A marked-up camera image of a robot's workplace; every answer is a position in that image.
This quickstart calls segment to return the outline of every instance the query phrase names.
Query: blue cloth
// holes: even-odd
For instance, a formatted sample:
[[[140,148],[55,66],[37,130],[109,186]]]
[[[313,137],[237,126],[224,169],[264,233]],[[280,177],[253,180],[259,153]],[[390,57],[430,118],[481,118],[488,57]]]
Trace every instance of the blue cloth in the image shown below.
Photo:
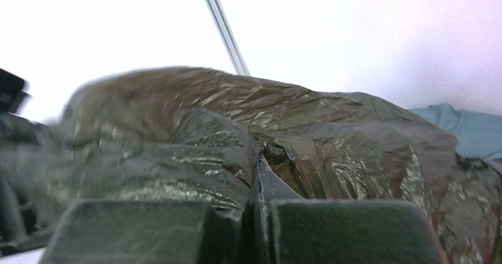
[[[454,134],[458,155],[468,159],[502,159],[502,116],[455,110],[449,104],[409,111]]]

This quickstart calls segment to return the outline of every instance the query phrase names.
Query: garbage bag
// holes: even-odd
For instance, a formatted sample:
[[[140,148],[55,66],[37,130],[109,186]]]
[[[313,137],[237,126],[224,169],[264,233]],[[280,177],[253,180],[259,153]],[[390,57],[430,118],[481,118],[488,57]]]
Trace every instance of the garbage bag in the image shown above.
[[[408,200],[451,263],[502,263],[500,172],[461,159],[453,135],[372,95],[205,68],[142,70],[81,87],[61,122],[40,131],[38,143],[2,142],[0,168],[47,224],[84,195],[154,198],[163,179],[193,185],[168,198],[209,190],[232,215],[249,200],[261,151],[305,198]]]

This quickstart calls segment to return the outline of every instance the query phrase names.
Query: aluminum rail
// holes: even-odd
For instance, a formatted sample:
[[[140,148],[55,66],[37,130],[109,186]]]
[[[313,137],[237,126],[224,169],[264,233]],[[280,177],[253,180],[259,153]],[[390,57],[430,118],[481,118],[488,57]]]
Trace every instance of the aluminum rail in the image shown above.
[[[230,60],[234,65],[236,73],[240,76],[251,76],[244,59],[242,59],[242,55],[240,54],[240,50],[237,46],[234,35],[232,34],[232,30],[230,29],[229,22],[225,17],[223,8],[221,7],[220,0],[205,0],[205,3],[211,12],[211,16],[218,28],[223,44],[225,44],[225,48],[229,53]]]

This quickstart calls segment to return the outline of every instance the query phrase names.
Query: white backdrop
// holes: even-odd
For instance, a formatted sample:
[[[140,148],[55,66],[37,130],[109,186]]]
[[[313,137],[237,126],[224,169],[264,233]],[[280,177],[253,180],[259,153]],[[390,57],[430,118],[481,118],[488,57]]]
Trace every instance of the white backdrop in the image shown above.
[[[502,114],[502,0],[221,3],[252,76]],[[233,72],[204,0],[0,0],[0,20],[0,67],[30,82],[22,114],[36,121],[104,75]]]

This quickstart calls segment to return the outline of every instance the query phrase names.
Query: metal strip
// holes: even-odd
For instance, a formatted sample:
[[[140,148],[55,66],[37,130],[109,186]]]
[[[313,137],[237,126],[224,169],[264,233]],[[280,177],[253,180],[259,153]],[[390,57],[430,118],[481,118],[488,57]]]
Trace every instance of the metal strip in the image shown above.
[[[234,35],[229,26],[229,22],[225,17],[225,13],[223,12],[223,8],[221,7],[220,0],[205,0],[209,11],[211,12],[211,16],[213,17],[214,23],[218,28],[218,32],[220,33],[221,39],[223,40],[223,44],[225,44],[225,48],[229,53],[230,60],[234,65],[234,69],[236,73],[240,76],[251,76],[247,69],[247,66],[242,59],[242,55],[235,41]]]

